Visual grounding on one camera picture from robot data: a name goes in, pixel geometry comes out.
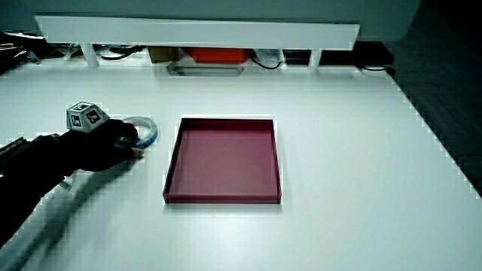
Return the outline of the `person's right hand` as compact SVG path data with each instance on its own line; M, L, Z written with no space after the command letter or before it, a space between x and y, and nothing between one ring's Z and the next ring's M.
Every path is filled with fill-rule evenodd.
M78 102L68 108L66 126L60 141L72 169L98 172L144 157L141 148L116 145L122 138L138 138L134 125L109 117L95 103Z

